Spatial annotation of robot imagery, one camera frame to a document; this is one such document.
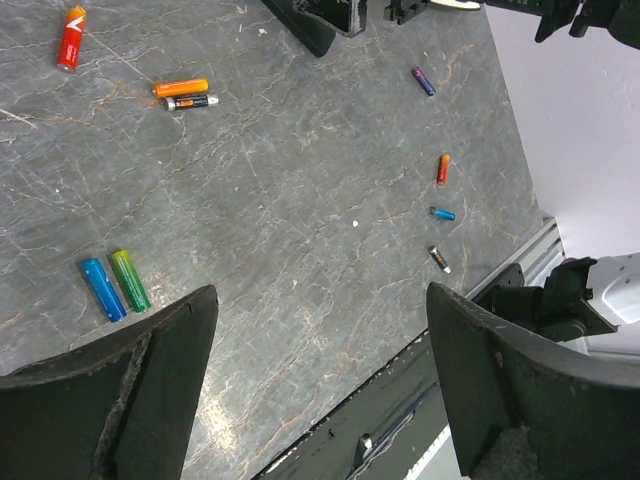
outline tile surface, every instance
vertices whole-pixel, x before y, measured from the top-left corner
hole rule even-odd
[[[106,322],[89,256],[127,248],[154,310],[213,283],[186,480],[257,473],[426,327],[429,282],[470,290],[541,225],[484,12],[370,2],[315,59],[257,0],[88,0],[69,75],[61,3],[0,0],[0,374],[142,318]],[[220,106],[149,93],[195,76]]]

